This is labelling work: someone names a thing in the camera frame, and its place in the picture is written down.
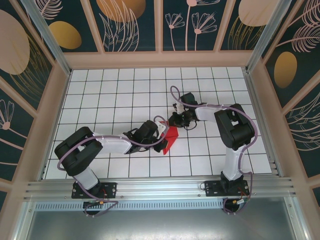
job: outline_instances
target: black bracket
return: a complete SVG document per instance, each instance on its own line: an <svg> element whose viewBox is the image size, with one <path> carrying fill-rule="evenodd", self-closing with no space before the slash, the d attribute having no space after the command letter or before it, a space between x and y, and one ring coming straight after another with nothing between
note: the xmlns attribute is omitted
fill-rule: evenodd
<svg viewBox="0 0 320 240"><path fill-rule="evenodd" d="M228 197L228 196L241 196L241 191L235 187L230 188L227 192L224 190L221 185L220 180L216 181L205 181L201 184L201 189L205 191L206 197ZM249 195L249 187L248 182L246 180L242 180L238 187L246 194Z"/></svg>
<svg viewBox="0 0 320 240"><path fill-rule="evenodd" d="M116 198L117 193L117 183L116 182L101 182L99 191L94 194L95 197L99 199L114 199ZM91 199L92 197L88 196L81 187L74 182L72 189L72 199Z"/></svg>

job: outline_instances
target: perforated metal strip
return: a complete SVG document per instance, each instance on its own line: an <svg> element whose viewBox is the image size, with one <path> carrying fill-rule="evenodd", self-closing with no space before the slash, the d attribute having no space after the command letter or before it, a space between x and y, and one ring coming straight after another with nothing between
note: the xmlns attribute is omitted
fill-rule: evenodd
<svg viewBox="0 0 320 240"><path fill-rule="evenodd" d="M221 209L222 199L200 199L200 200L146 200L146 201L120 201L111 210L187 210L187 209ZM103 206L95 206L88 209L103 210L111 206L105 203ZM35 212L55 212L55 211L83 211L83 202L37 202Z"/></svg>

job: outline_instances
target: purple cable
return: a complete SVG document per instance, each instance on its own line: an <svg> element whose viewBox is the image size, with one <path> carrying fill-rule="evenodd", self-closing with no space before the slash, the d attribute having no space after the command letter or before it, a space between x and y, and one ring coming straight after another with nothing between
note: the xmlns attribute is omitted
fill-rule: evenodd
<svg viewBox="0 0 320 240"><path fill-rule="evenodd" d="M65 171L65 169L61 168L60 165L61 163L66 159L66 157L72 153L75 149L77 149L79 146L83 145L84 143L88 142L88 141L91 141L91 140L94 140L94 139L121 139L121 140L124 140L124 141L127 141L128 143L132 143L134 145L137 145L137 146L140 146L140 147L145 147L145 148L148 148L148 147L152 147L152 146L155 146L159 143L161 143L166 135L167 135L167 132L169 130L169 126L167 124L167 121L162 117L162 116L155 116L153 118L153 121L155 122L156 121L156 118L160 118L164 121L164 124L165 124L165 130L163 131L163 136L156 142L154 143L151 143L151 144L142 144L142 143L139 143L139 142L135 142L133 140L130 140L128 138L125 138L125 137L121 137L121 136L112 136L112 135L100 135L100 136L91 136L91 137L88 137L84 140L82 140L81 142L77 143L75 146L73 146L69 151L67 151L62 157L61 159L59 160L58 164L57 164L57 168L61 171ZM108 207L106 210L103 210L103 211L100 211L99 213L95 214L95 215L89 215L87 213L87 209L92 206L92 204L89 204L85 209L84 209L84 212L86 214L87 217L91 216L92 218L94 217L98 217L98 216L101 216L103 214L105 214L109 209L113 208L114 206L116 206L119 202L118 201L112 201L112 200L105 200L105 199L102 199L102 198L98 198L92 194L90 194L83 186L82 184L73 176L73 179L78 183L78 185L80 186L80 188L91 198L95 199L95 200L98 200L100 202L104 202L104 203L114 203L113 205L111 205L110 207Z"/></svg>
<svg viewBox="0 0 320 240"><path fill-rule="evenodd" d="M173 92L173 89L176 89L177 93L178 93L178 98L174 95L174 92ZM257 135L257 132L258 132L258 129L257 129L257 126L256 124L254 123L254 121L247 115L245 114L243 111L240 111L239 109L236 109L234 107L231 107L231 106L225 106L225 105L215 105L215 104L203 104L203 105L192 105L192 104L187 104L187 103L184 103L180 100L180 91L179 89L176 87L176 86L171 86L170 87L170 92L171 92L171 95L172 97L180 104L186 106L186 107L191 107L191 108L199 108L199 107L208 107L208 108L213 108L213 109L229 109L229 110L232 110L232 111L235 111L241 115L243 115L245 118L247 118L249 120L249 122L251 123L251 125L253 126L253 129L254 129L254 139L252 142L250 142L248 145L246 145L242 150L241 150L241 153L239 155L239 159L238 159L238 170L241 174L243 175L250 175L250 192L249 192L249 196L248 196L248 200L251 198L251 194L252 194L252 187L253 187L253 173L251 171L249 172L243 172L241 170L241 159L242 159L242 156L244 155L244 152L245 150L247 150L250 146L252 146L258 139L258 135ZM226 209L225 205L226 205L226 201L228 200L228 198L225 198L223 200L223 211L226 213L226 214L230 214L230 213L233 213L234 215L236 214L235 212L232 212L228 209ZM244 208L245 206L247 205L247 203L244 204L244 206L239 210L237 211L238 213L240 213Z"/></svg>

